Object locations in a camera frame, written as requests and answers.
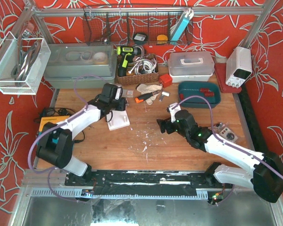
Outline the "white peg fixture board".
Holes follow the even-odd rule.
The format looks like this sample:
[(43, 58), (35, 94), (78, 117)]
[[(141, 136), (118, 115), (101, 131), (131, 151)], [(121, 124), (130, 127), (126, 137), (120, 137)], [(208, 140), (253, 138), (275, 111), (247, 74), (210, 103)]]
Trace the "white peg fixture board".
[(130, 121), (127, 115), (127, 111), (115, 111), (113, 110), (107, 115), (107, 125), (110, 131), (127, 127), (130, 125)]

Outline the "black orange screwdriver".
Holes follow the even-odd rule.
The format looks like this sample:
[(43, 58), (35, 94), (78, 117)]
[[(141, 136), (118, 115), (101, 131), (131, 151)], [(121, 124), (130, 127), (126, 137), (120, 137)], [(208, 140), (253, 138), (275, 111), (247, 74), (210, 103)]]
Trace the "black orange screwdriver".
[(144, 102), (147, 99), (150, 99), (151, 97), (159, 94), (160, 92), (161, 92), (161, 90), (156, 90), (156, 91), (153, 91), (153, 92), (150, 92), (150, 93), (139, 95), (138, 97), (135, 98), (135, 102), (136, 103)]

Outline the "red large spring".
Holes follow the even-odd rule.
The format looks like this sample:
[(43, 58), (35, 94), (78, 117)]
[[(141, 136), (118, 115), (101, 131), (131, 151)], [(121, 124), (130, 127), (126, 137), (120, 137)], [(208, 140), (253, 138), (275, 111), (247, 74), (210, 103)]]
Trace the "red large spring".
[(205, 92), (204, 97), (214, 97), (215, 93), (214, 92)]

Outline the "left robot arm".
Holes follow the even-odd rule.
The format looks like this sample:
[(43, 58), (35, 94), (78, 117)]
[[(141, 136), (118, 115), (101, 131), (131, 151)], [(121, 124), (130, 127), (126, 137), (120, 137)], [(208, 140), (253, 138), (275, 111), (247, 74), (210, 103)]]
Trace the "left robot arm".
[(127, 100), (122, 94), (121, 86), (106, 83), (101, 93), (85, 102), (80, 111), (64, 121), (46, 123), (31, 147), (37, 146), (36, 156), (58, 169), (90, 181), (92, 167), (73, 155), (74, 138), (107, 115), (114, 116), (114, 111), (125, 111)]

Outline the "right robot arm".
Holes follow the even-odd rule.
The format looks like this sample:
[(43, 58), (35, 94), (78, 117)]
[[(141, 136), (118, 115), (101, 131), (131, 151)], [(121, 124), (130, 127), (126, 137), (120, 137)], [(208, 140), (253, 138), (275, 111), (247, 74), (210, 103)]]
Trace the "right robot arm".
[(171, 112), (171, 117), (158, 119), (161, 133), (177, 132), (187, 143), (206, 153), (235, 164), (219, 164), (213, 171), (216, 181), (253, 189), (263, 200), (275, 203), (283, 193), (283, 163), (273, 152), (261, 153), (228, 142), (208, 127), (199, 126), (187, 110)]

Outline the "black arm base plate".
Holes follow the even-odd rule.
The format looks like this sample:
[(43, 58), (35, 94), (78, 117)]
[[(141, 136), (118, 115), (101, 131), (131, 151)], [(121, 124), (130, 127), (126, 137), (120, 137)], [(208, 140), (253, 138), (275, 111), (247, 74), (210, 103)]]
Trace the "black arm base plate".
[(91, 179), (68, 173), (66, 186), (93, 187), (95, 195), (196, 196), (197, 191), (222, 191), (222, 184), (204, 172), (97, 170)]

